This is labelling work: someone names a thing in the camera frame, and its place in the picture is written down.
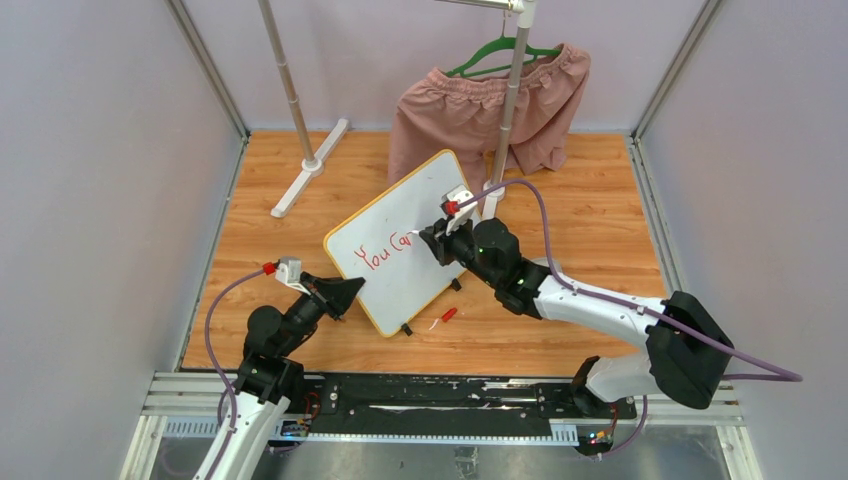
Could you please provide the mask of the yellow framed whiteboard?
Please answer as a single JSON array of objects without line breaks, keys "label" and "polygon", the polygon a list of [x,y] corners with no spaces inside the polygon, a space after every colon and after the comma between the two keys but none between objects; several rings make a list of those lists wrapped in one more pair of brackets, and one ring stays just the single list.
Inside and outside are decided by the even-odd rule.
[{"label": "yellow framed whiteboard", "polygon": [[444,149],[324,237],[339,273],[365,279],[357,300],[380,335],[399,333],[465,273],[456,262],[441,266],[414,232],[443,219],[443,197],[466,185],[456,154]]}]

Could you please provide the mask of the red marker cap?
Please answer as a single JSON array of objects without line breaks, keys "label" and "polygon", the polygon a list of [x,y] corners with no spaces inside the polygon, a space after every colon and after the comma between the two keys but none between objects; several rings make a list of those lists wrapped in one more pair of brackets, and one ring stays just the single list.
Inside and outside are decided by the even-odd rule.
[{"label": "red marker cap", "polygon": [[448,322],[448,321],[449,321],[449,320],[450,320],[450,319],[451,319],[451,318],[452,318],[452,317],[453,317],[453,316],[457,313],[457,311],[458,311],[458,309],[457,309],[456,307],[453,307],[453,308],[449,309],[448,311],[446,311],[446,312],[445,312],[445,313],[444,313],[444,314],[440,317],[440,320],[441,320],[442,322]]}]

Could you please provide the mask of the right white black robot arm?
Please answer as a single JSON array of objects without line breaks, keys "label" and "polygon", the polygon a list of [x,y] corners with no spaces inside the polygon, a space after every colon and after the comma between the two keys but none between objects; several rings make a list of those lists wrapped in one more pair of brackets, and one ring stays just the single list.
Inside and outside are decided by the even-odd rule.
[{"label": "right white black robot arm", "polygon": [[733,344],[695,296],[639,297],[583,284],[524,257],[498,219],[468,220],[454,231],[439,219],[418,235],[440,265],[461,265],[511,313],[575,323],[638,347],[636,354],[581,364],[570,392],[580,415],[596,417],[631,396],[663,394],[697,410],[712,402]]}]

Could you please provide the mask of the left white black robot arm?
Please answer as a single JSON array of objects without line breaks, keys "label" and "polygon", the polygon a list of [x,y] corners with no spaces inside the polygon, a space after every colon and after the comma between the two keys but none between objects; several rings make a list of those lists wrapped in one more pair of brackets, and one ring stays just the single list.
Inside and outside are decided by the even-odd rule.
[{"label": "left white black robot arm", "polygon": [[362,277],[302,273],[303,290],[286,311],[263,305],[249,315],[242,360],[233,380],[217,361],[211,340],[205,340],[224,390],[219,428],[195,479],[253,477],[281,416],[298,411],[306,400],[304,367],[290,359],[291,353],[314,335],[323,317],[340,320],[365,283]]}]

